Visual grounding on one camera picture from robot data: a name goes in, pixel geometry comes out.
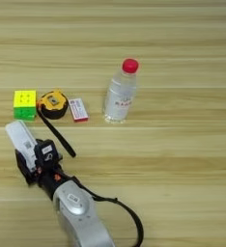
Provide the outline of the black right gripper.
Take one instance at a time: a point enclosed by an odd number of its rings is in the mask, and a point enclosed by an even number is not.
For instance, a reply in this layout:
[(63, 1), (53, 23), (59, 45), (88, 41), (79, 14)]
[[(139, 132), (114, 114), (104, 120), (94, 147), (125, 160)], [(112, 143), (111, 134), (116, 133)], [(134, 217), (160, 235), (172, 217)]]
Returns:
[(58, 156), (54, 160), (43, 161), (37, 159), (35, 161), (37, 170), (31, 172), (27, 167), (27, 160), (18, 150), (15, 150), (15, 158), (19, 171), (24, 176), (28, 185), (36, 183), (45, 191), (50, 200), (53, 200), (53, 195), (56, 189), (68, 181), (71, 177), (66, 175), (60, 165), (63, 155), (58, 152)]

